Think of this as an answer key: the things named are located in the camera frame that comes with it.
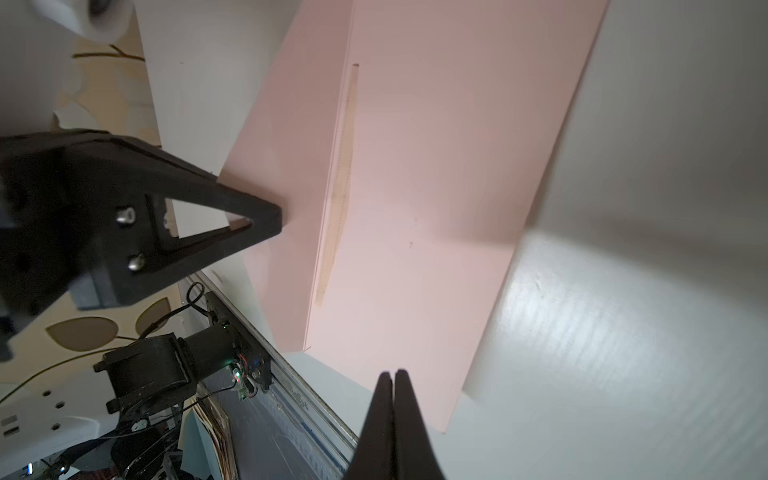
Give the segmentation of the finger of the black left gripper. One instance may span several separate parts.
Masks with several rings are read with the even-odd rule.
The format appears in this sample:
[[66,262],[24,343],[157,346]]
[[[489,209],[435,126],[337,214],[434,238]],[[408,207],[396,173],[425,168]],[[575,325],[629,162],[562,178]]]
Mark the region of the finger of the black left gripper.
[[[168,200],[242,226],[187,238]],[[281,232],[282,211],[143,141],[96,130],[1,141],[1,314],[34,318],[62,295],[82,310],[129,306]]]

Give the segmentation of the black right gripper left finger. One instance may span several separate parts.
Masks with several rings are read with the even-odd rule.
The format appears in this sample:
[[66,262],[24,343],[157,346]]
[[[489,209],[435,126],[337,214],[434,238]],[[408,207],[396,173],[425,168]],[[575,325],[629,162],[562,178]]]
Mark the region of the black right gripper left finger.
[[394,478],[393,382],[383,372],[376,383],[369,410],[344,480]]

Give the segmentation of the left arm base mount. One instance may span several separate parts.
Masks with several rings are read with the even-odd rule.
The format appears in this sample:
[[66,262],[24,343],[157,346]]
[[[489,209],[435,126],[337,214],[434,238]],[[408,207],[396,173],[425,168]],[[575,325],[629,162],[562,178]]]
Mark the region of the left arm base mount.
[[204,379],[229,369],[238,354],[259,372],[259,393],[270,389],[272,355],[216,294],[208,292],[204,299],[209,327],[185,338],[172,333],[147,336],[106,353],[94,366],[95,372],[108,375],[114,391],[106,403],[110,414],[133,421],[179,404],[192,397]]

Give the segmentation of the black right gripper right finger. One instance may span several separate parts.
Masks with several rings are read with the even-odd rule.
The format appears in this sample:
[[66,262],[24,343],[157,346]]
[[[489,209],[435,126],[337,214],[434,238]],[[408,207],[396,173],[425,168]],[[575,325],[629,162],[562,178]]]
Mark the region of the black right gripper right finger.
[[415,390],[406,370],[400,369],[394,381],[395,479],[444,480]]

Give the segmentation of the pink envelope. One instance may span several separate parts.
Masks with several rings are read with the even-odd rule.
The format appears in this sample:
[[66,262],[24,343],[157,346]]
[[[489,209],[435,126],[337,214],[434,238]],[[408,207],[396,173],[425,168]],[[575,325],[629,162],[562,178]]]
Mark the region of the pink envelope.
[[[446,431],[606,10],[305,1],[221,171],[281,206],[245,265],[276,347],[372,388],[405,369]],[[349,207],[315,305],[359,64]]]

